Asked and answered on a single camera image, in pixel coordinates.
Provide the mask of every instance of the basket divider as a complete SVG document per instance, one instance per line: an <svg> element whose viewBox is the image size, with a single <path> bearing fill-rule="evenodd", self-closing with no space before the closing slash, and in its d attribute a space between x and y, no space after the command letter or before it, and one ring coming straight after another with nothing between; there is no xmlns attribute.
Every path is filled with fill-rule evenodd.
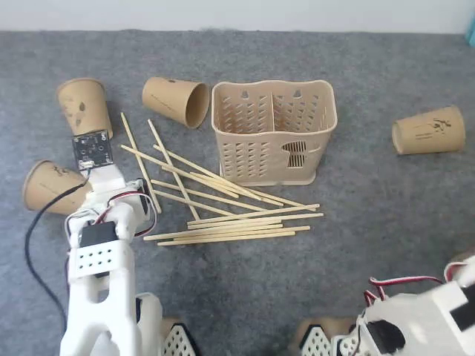
<svg viewBox="0 0 475 356"><path fill-rule="evenodd" d="M274 93L270 92L270 113L272 115L272 132L275 131Z"/></svg>

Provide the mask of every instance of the wire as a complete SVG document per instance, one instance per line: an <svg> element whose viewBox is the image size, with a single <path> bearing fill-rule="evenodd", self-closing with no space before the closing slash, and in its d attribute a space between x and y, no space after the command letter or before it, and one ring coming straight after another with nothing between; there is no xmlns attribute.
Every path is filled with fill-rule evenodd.
<svg viewBox="0 0 475 356"><path fill-rule="evenodd" d="M69 220L71 220L73 217L84 217L84 216L87 215L85 213L94 213L96 216L99 216L99 213L96 210L94 210L92 208L87 208L87 209L75 211L72 214L68 215L68 217L66 217L66 219L65 219L65 233L66 233L66 238L68 239L68 242L70 242L69 240L71 238L71 230L69 228Z"/></svg>
<svg viewBox="0 0 475 356"><path fill-rule="evenodd" d="M445 282L450 282L453 279L453 270L457 267L466 266L465 262L450 262L444 268L444 278Z"/></svg>
<svg viewBox="0 0 475 356"><path fill-rule="evenodd" d="M422 282L423 280L432 280L440 284L444 284L439 278L431 276L411 276L411 277L399 277L390 280L377 280L374 277L370 278L370 283L374 286L394 286L396 284L405 284L412 282Z"/></svg>
<svg viewBox="0 0 475 356"><path fill-rule="evenodd" d="M351 354L351 356L355 356L358 353L359 346L361 345L361 325L358 325L358 342L355 347L355 351Z"/></svg>
<svg viewBox="0 0 475 356"><path fill-rule="evenodd" d="M155 209L155 205L154 205L153 201L151 200L150 196L147 195L147 194L144 194L144 193L140 193L138 191L126 191L124 193L120 193L120 194L117 194L117 195L114 195L113 197L111 197L107 201L108 207L102 212L102 214L99 215L99 217L96 219L94 224L101 223L102 221L104 221L105 216L112 209L112 203L115 200L123 199L123 198L130 197L130 196L136 196L136 195L139 195L141 197L145 197L148 200L148 202L150 203L150 206L151 206L151 208L154 212L154 220L153 220L153 223L151 224L151 226L149 228L147 228L147 229L145 229L141 232L137 232L134 236L135 237L140 237L140 236L148 234L150 231L152 231L155 228L155 225L157 224L157 210Z"/></svg>
<svg viewBox="0 0 475 356"><path fill-rule="evenodd" d="M48 204L46 204L38 213L36 214L35 218L31 222L30 226L28 227L28 230L26 234L24 235L24 258L26 259L27 262L27 267L33 276L33 278L38 282L38 284L45 290L46 294L50 297L50 299L53 301L54 305L57 307L58 312L60 313L61 320L62 320L62 331L63 333L66 331L66 325L67 325L67 318L66 318L66 312L59 301L59 298L54 292L50 289L50 287L46 284L46 282L39 276L38 271L35 270L33 267L33 262L31 261L31 255L30 255L30 241L31 241L31 234L33 233L33 230L38 223L38 221L41 219L43 213L49 209L52 205L54 205L56 202L60 201L62 198L74 193L78 189L84 187L88 180L89 176L91 174L91 170L88 170L88 175L86 176L86 180L79 184L76 185L75 187L69 188L67 191L61 193L54 199L52 199Z"/></svg>
<svg viewBox="0 0 475 356"><path fill-rule="evenodd" d="M363 292L363 295L364 295L364 300L366 300L366 304L368 306L372 306L372 304L374 303L374 301L377 298L377 296L375 296L373 293L371 293L370 291L366 290Z"/></svg>

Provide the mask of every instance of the plastic basket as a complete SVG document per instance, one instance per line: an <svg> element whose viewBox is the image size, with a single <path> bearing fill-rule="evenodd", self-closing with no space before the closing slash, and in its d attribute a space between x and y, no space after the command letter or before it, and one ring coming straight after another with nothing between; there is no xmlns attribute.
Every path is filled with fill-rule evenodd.
<svg viewBox="0 0 475 356"><path fill-rule="evenodd" d="M323 80L221 82L212 91L221 175L241 185L311 183L336 124Z"/></svg>

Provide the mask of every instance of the red wire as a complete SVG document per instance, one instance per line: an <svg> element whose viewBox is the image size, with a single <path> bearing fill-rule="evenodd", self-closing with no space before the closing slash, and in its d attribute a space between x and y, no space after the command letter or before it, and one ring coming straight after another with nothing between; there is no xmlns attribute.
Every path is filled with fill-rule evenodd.
<svg viewBox="0 0 475 356"><path fill-rule="evenodd" d="M374 286L394 286L396 284L422 282L423 280L432 280L434 282L444 284L444 282L442 282L439 278L431 276L400 277L393 278L392 280L377 280L376 278L371 277L370 283Z"/></svg>
<svg viewBox="0 0 475 356"><path fill-rule="evenodd" d="M107 215L108 211L111 210L111 202L117 198L121 198L121 197L126 197L126 196L129 196L129 195L139 195L139 196L142 196L142 195L146 195L144 193L140 193L138 191L125 191L124 193L120 193L120 194L117 194L117 195L114 195L113 197L111 197L108 201L107 201L107 205L108 207L104 210L104 212L99 215L99 217L96 219L96 223L101 223L104 218L105 218L105 215ZM156 219L157 219L157 216L154 214L154 221L153 223L151 224L150 228L147 228L146 230L143 230L141 232L137 232L134 236L135 237L139 237L139 236L142 236L142 235L145 235L147 234L148 232L150 232L154 227L155 227L155 222L156 222Z"/></svg>

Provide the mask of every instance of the paper cup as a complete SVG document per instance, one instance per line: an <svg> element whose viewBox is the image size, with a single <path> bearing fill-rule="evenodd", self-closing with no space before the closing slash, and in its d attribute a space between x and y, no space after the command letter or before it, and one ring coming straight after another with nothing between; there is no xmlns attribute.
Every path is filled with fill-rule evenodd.
<svg viewBox="0 0 475 356"><path fill-rule="evenodd" d="M422 113L393 123L398 154L459 151L465 145L465 126L456 106Z"/></svg>
<svg viewBox="0 0 475 356"><path fill-rule="evenodd" d="M51 161L39 161L23 184L23 201L29 210L40 210L52 199L85 181L85 178L74 171L60 167ZM60 199L47 211L69 215L75 212L84 202L86 194L92 187L88 183L74 193Z"/></svg>
<svg viewBox="0 0 475 356"><path fill-rule="evenodd" d="M142 102L187 128L197 128L208 112L209 89L203 83L152 77L143 87Z"/></svg>
<svg viewBox="0 0 475 356"><path fill-rule="evenodd" d="M112 126L105 104L105 90L101 82L92 78L77 78L61 84L56 95L74 135L107 130Z"/></svg>

